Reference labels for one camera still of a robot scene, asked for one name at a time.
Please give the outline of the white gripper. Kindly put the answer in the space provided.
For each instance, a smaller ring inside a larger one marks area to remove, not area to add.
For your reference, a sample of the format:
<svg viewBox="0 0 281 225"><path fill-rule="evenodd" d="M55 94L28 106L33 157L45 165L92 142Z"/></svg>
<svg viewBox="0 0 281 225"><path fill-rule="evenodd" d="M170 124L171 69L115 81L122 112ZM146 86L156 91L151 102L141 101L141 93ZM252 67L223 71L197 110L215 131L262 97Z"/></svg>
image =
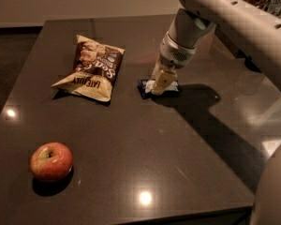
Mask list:
<svg viewBox="0 0 281 225"><path fill-rule="evenodd" d="M154 95L162 95L177 78L177 73L167 71L167 68L185 67L189 64L195 52L195 48L188 49L178 45L171 39L169 33L166 33L160 43L159 57L155 61L155 67L151 75L151 78L155 80L152 93Z"/></svg>

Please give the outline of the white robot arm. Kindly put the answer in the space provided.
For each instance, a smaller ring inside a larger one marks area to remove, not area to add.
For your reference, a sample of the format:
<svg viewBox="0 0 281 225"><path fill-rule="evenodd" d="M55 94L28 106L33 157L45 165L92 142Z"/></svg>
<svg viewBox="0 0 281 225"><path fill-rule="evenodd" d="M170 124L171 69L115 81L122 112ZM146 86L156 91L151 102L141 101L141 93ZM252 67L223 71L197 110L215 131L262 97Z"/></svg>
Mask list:
<svg viewBox="0 0 281 225"><path fill-rule="evenodd" d="M162 94L187 65L198 41L217 25L281 92L281 19L243 0L179 0L160 44L152 93ZM250 225L281 225L281 145L268 159L252 207Z"/></svg>

